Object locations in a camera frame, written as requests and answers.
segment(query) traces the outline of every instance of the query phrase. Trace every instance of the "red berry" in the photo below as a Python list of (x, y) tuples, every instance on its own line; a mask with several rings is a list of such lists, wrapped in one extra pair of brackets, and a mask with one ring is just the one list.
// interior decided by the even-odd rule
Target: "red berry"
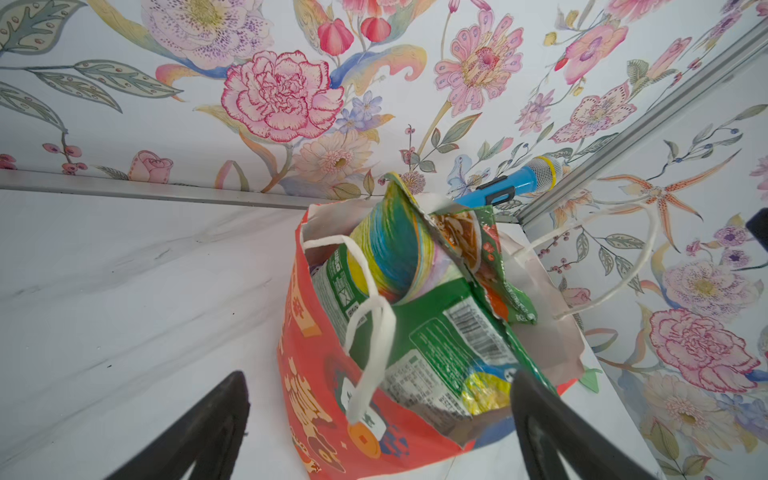
[(80, 157), (83, 154), (83, 151), (80, 150), (80, 147), (75, 147), (74, 145), (69, 145), (64, 149), (65, 152), (69, 154), (70, 157)]

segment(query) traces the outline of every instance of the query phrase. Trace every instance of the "rose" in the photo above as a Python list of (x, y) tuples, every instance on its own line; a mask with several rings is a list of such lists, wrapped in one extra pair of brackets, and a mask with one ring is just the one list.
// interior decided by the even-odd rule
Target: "rose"
[(677, 57), (679, 57), (685, 48), (690, 44), (690, 41), (692, 40), (691, 37), (688, 37), (686, 39), (678, 38), (677, 40), (672, 42), (672, 45), (667, 49), (666, 52), (664, 52), (658, 60), (656, 60), (656, 63), (654, 63), (648, 72), (645, 74), (646, 77), (655, 79), (661, 76), (667, 69), (672, 65), (672, 63), (677, 60)]
[(567, 288), (563, 290), (563, 298), (568, 306), (584, 305), (591, 301), (591, 292), (586, 288)]
[(173, 166), (174, 162), (170, 158), (160, 158), (148, 150), (142, 150), (134, 157), (128, 171), (128, 180), (167, 184)]
[(287, 142), (317, 138), (333, 126), (343, 88), (330, 88), (328, 64), (309, 63), (301, 51), (262, 51), (227, 72), (224, 110), (262, 138)]
[(744, 374), (760, 361), (743, 339), (715, 319), (688, 310), (656, 312), (650, 318), (650, 342), (666, 364), (695, 386), (711, 392), (746, 392), (757, 386)]

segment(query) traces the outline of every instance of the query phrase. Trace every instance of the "nutrition label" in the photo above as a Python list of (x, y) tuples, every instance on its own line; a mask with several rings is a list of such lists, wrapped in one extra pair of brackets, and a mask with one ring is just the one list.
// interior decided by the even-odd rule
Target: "nutrition label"
[(450, 431), (457, 420), (470, 416), (462, 401), (445, 387), (416, 349), (386, 370), (381, 388), (395, 402), (418, 413), (441, 433)]

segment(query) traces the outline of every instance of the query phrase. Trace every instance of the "pink carnation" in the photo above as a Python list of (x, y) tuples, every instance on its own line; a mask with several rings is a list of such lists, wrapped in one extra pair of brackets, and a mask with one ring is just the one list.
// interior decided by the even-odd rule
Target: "pink carnation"
[(262, 138), (287, 142), (317, 138), (333, 126), (343, 88), (330, 88), (328, 64), (309, 63), (301, 51), (262, 51), (227, 72), (221, 104)]
[(744, 349), (743, 339), (715, 319), (682, 309), (656, 312), (650, 318), (650, 342), (660, 359), (702, 389), (746, 392), (757, 386), (744, 374), (760, 361)]

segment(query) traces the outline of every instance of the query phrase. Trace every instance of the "white marble surface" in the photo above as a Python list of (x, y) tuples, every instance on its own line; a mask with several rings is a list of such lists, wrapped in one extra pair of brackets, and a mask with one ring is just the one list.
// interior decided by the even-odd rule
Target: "white marble surface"
[[(0, 478), (103, 478), (241, 369), (233, 479), (306, 479), (275, 357), (301, 212), (7, 190), (0, 206)], [(655, 472), (600, 386), (564, 400)], [(398, 478), (526, 476), (510, 435)]]

